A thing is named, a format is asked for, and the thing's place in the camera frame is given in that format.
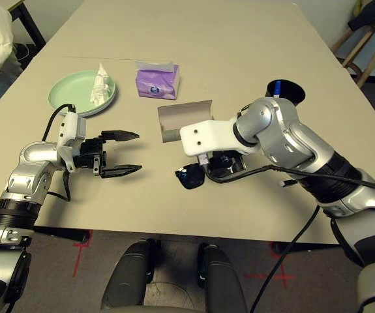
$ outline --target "black cup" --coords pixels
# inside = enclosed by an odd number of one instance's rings
[[[266,97],[273,96],[276,81],[277,80],[273,80],[267,85],[267,91],[265,92]],[[293,102],[295,106],[297,106],[300,102],[302,102],[305,99],[306,94],[302,87],[300,87],[296,83],[291,82],[290,80],[280,81],[280,98],[285,98],[290,102]]]

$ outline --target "table leg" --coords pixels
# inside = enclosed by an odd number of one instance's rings
[[[45,46],[46,41],[40,33],[38,27],[35,25],[35,22],[33,21],[31,15],[26,9],[25,4],[22,3],[19,6],[17,6],[15,8],[15,11],[15,15],[19,17],[26,31],[29,33],[29,36],[31,36],[33,42],[35,43],[35,46],[37,47],[38,51],[40,51]]]

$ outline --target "green plate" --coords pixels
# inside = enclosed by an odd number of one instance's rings
[[[90,94],[95,83],[97,71],[86,70],[84,72],[73,73],[52,87],[48,95],[48,102],[56,109],[62,104],[70,103],[76,106],[76,112],[83,117],[96,114],[107,108],[113,101],[116,95],[116,84],[109,77],[108,85],[110,86],[109,98],[99,106],[95,106],[90,102]],[[67,109],[60,112],[65,115]]]

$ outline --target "black cable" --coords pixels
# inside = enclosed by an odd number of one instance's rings
[[[352,183],[352,184],[367,186],[367,187],[375,189],[375,184],[374,183],[370,183],[368,181],[363,181],[363,180],[360,180],[360,179],[353,179],[353,178],[347,178],[347,177],[341,177],[341,176],[329,175],[329,174],[307,173],[305,171],[298,171],[298,170],[292,170],[292,169],[289,169],[289,168],[282,168],[280,166],[275,166],[275,165],[272,165],[272,164],[263,166],[262,168],[256,168],[255,170],[250,170],[250,171],[247,171],[245,173],[241,173],[239,175],[236,175],[236,176],[233,176],[233,177],[229,177],[227,179],[220,179],[220,178],[213,177],[209,173],[208,167],[205,167],[206,176],[210,180],[212,180],[212,181],[214,181],[214,182],[216,182],[218,184],[230,183],[232,181],[236,181],[238,179],[247,177],[249,175],[261,173],[263,171],[268,171],[268,170],[283,171],[284,173],[294,174],[294,175],[300,175],[300,176],[311,176],[311,177],[322,177],[322,178],[328,178],[328,179],[335,179],[337,181],[345,181],[347,183]]]
[[[45,128],[45,133],[42,136],[42,141],[44,142],[46,138],[48,137],[48,133],[50,132],[51,124],[53,120],[55,119],[55,116],[64,108],[68,108],[69,111],[75,112],[76,110],[73,108],[72,104],[63,104],[62,106],[59,106],[58,108],[55,109],[55,111],[52,113],[50,120],[48,121],[48,124],[46,125]]]
[[[6,310],[5,313],[11,313],[13,310],[13,307],[15,306],[15,302],[11,302]]]
[[[70,202],[71,201],[71,193],[70,193],[70,187],[68,186],[68,179],[69,178],[70,178],[70,172],[67,169],[65,169],[64,172],[63,172],[63,182],[64,182],[65,194],[67,195],[66,197],[64,197],[63,195],[58,194],[56,192],[53,192],[53,191],[48,191],[47,194],[50,194],[51,196],[55,196],[57,198],[60,198],[64,201]]]
[[[304,234],[304,232],[308,229],[308,227],[312,224],[312,222],[314,221],[314,219],[316,218],[316,215],[318,215],[319,213],[319,210],[320,210],[320,206],[317,205],[316,206],[316,209],[315,211],[313,212],[312,216],[310,217],[310,219],[307,221],[307,223],[303,226],[303,228],[301,229],[301,231],[299,231],[299,233],[296,235],[296,237],[293,238],[293,240],[287,245],[286,249],[284,249],[284,252],[281,254],[281,257],[278,259],[276,265],[274,265],[273,269],[271,270],[271,272],[269,273],[269,275],[267,276],[267,278],[265,279],[265,282],[263,283],[263,286],[261,287],[260,289],[260,292],[258,293],[257,295],[257,298],[255,299],[254,303],[252,304],[252,307],[251,307],[251,310],[250,310],[250,313],[254,313],[258,303],[260,302],[261,300],[261,297],[265,291],[265,289],[267,288],[268,284],[270,283],[270,280],[272,279],[272,277],[274,276],[274,274],[277,272],[277,269],[280,267],[281,263],[283,262],[284,258],[286,258],[287,254],[289,253],[289,251],[293,248],[293,245],[296,243],[297,240],[299,240],[299,238],[302,236],[302,234]]]
[[[68,108],[68,110],[72,111],[72,112],[76,111],[76,109],[73,107],[72,104],[63,104],[62,106],[59,106],[57,109],[55,109],[55,111],[52,113],[52,115],[50,117],[50,120],[48,121],[48,124],[46,125],[45,132],[44,132],[44,135],[42,137],[42,141],[46,140],[46,138],[48,136],[48,133],[50,132],[52,122],[55,119],[55,116],[57,116],[57,114],[64,108]],[[65,194],[67,195],[67,197],[64,197],[64,196],[62,196],[62,195],[60,195],[56,192],[52,192],[52,191],[48,191],[47,194],[50,194],[51,196],[55,196],[55,197],[60,198],[64,201],[67,201],[67,202],[71,201],[70,188],[68,186],[69,177],[70,177],[70,172],[67,170],[67,168],[65,168],[64,173],[63,173],[63,182],[64,182]]]

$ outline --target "tissue box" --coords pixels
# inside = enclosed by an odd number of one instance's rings
[[[140,97],[171,99],[177,98],[180,82],[178,65],[138,63],[136,87]]]

